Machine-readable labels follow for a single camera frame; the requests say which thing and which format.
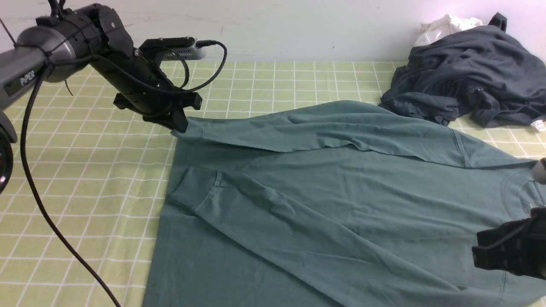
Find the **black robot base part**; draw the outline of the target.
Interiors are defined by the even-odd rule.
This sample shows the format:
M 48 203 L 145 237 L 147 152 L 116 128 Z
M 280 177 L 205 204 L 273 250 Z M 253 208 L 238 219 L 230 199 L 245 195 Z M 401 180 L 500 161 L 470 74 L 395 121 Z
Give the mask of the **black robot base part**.
M 14 126 L 3 111 L 0 111 L 0 193 L 10 180 L 14 165 L 12 144 L 17 142 Z

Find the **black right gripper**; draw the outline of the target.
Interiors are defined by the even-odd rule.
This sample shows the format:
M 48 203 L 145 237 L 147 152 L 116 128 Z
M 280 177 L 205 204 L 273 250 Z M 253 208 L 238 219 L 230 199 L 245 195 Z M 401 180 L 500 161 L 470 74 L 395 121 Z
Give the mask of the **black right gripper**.
M 476 239 L 472 247 L 476 268 L 546 279 L 545 208 L 533 208 L 528 218 L 480 231 Z

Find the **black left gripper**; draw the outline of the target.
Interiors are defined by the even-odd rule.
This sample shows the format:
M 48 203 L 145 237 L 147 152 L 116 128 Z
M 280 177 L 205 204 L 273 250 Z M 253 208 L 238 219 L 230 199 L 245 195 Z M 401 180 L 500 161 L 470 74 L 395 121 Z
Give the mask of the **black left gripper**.
M 162 62 L 145 58 L 135 47 L 131 55 L 104 49 L 92 55 L 90 64 L 122 96 L 120 102 L 115 102 L 119 109 L 130 109 L 150 117 L 153 124 L 185 133 L 189 121 L 181 108 L 199 110 L 203 99 L 175 86 L 162 72 Z

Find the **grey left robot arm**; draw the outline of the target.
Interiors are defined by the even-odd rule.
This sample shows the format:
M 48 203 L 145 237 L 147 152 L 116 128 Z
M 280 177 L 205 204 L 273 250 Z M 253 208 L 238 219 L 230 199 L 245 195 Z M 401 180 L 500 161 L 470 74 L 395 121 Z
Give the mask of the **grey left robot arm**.
M 50 2 L 52 14 L 36 19 L 22 31 L 14 48 L 1 54 L 1 111 L 43 82 L 63 82 L 93 67 L 117 91 L 115 107 L 139 114 L 146 122 L 185 132 L 184 109 L 199 110 L 202 97 L 195 90 L 175 86 L 160 69 L 166 51 L 178 47 L 198 51 L 193 38 L 148 40 L 134 46 L 117 12 L 91 4 L 77 10 Z

